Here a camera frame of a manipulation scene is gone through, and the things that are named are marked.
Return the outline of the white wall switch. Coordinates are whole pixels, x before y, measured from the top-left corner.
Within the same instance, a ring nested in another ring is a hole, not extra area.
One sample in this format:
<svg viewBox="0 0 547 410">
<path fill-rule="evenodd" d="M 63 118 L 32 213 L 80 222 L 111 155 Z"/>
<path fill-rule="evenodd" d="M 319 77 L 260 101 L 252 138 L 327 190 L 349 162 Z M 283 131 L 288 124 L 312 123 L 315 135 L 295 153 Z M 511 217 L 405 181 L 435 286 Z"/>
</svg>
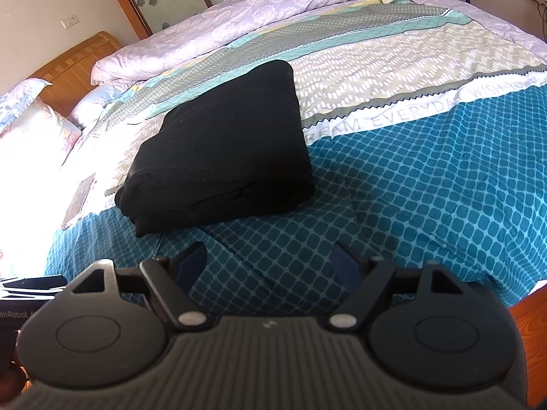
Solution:
<svg viewBox="0 0 547 410">
<path fill-rule="evenodd" d="M 61 24 L 64 29 L 69 29 L 79 23 L 79 18 L 76 15 L 71 15 L 68 18 L 64 18 Z"/>
</svg>

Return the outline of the wooden bed frame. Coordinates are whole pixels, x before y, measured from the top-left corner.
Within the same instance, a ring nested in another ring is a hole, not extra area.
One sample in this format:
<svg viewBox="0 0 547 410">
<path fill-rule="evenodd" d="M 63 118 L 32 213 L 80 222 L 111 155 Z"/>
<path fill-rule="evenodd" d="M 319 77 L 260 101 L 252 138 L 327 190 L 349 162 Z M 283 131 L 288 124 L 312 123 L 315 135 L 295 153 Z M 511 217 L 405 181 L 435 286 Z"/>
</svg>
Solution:
<svg viewBox="0 0 547 410">
<path fill-rule="evenodd" d="M 535 407 L 546 399 L 547 367 L 547 292 L 539 288 L 510 308 L 524 342 L 528 405 Z"/>
</svg>

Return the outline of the wooden headboard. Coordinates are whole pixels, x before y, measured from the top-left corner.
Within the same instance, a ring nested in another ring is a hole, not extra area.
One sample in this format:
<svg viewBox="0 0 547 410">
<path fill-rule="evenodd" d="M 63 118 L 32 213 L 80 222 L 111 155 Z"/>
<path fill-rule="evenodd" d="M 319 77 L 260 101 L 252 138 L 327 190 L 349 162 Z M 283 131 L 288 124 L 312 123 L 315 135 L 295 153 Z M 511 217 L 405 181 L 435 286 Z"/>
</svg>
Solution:
<svg viewBox="0 0 547 410">
<path fill-rule="evenodd" d="M 117 38 L 100 31 L 37 69 L 30 78 L 50 82 L 40 93 L 40 98 L 66 118 L 80 100 L 94 89 L 91 71 L 95 63 L 121 47 Z"/>
</svg>

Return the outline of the lilac floral duvet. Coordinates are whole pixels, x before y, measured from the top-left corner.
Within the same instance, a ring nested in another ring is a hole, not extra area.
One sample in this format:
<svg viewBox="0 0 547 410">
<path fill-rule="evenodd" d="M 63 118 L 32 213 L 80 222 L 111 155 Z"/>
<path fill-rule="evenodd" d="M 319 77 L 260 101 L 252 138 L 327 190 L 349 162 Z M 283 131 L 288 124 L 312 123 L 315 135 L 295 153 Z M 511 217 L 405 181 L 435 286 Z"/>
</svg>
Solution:
<svg viewBox="0 0 547 410">
<path fill-rule="evenodd" d="M 91 83 L 133 84 L 146 81 L 260 28 L 287 19 L 294 21 L 300 15 L 315 15 L 323 8 L 336 8 L 349 2 L 361 1 L 227 0 L 98 60 L 91 71 Z M 457 9 L 488 31 L 525 47 L 539 58 L 546 57 L 546 45 L 537 37 L 474 5 L 460 0 L 413 1 Z"/>
</svg>

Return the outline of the patterned quilt bedspread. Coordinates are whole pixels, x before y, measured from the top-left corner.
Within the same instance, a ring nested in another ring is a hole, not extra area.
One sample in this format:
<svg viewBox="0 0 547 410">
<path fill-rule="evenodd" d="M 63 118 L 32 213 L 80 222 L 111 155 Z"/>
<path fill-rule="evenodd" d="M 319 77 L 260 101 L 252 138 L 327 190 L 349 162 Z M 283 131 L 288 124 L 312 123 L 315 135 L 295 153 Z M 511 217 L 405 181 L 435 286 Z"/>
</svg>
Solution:
<svg viewBox="0 0 547 410">
<path fill-rule="evenodd" d="M 315 196 L 290 214 L 136 237 L 114 204 L 167 112 L 273 59 L 288 62 Z M 336 241 L 419 267 L 445 263 L 515 304 L 546 278 L 546 46 L 456 0 L 364 0 L 260 26 L 134 85 L 68 163 L 94 182 L 44 271 L 128 268 L 190 243 L 210 261 L 192 289 L 218 313 L 313 311 L 344 291 Z"/>
</svg>

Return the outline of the black pants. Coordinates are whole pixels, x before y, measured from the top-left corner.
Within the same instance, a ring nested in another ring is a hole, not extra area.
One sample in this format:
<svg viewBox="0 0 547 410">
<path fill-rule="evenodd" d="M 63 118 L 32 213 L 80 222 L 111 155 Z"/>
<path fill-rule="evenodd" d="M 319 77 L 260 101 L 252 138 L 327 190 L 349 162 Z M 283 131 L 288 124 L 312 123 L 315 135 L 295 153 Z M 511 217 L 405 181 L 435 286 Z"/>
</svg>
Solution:
<svg viewBox="0 0 547 410">
<path fill-rule="evenodd" d="M 286 214 L 313 195 L 293 69 L 274 60 L 172 109 L 115 205 L 142 238 Z"/>
</svg>

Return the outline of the small lilac blue pillow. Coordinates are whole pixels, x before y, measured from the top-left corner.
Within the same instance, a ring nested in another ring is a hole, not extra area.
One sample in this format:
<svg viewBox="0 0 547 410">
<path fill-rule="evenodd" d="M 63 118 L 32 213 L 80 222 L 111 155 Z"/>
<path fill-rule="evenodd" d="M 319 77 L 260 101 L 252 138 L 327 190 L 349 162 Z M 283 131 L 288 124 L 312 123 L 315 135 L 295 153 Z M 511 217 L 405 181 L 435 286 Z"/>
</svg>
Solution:
<svg viewBox="0 0 547 410">
<path fill-rule="evenodd" d="M 71 110 L 68 120 L 80 129 L 94 126 L 100 118 L 103 109 L 126 90 L 126 86 L 117 84 L 95 87 Z"/>
</svg>

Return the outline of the pastel floral pillow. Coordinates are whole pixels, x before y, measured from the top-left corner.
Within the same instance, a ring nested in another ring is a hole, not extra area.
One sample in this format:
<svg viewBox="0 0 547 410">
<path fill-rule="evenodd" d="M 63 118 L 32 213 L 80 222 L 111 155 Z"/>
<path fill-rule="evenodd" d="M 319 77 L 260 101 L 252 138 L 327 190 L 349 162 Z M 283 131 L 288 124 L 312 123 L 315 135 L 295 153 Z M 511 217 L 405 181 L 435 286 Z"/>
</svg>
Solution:
<svg viewBox="0 0 547 410">
<path fill-rule="evenodd" d="M 1 132 L 1 178 L 61 167 L 82 131 L 40 97 Z"/>
</svg>

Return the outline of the blue floral pillow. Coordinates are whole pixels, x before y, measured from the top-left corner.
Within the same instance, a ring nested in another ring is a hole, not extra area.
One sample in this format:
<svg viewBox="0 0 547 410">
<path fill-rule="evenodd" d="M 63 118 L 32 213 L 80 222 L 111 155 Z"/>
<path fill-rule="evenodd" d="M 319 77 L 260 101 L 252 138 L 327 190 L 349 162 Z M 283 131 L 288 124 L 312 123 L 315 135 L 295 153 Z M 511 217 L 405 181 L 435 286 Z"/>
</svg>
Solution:
<svg viewBox="0 0 547 410">
<path fill-rule="evenodd" d="M 24 113 L 43 89 L 50 86 L 41 78 L 28 78 L 1 96 L 0 133 L 3 134 Z"/>
</svg>

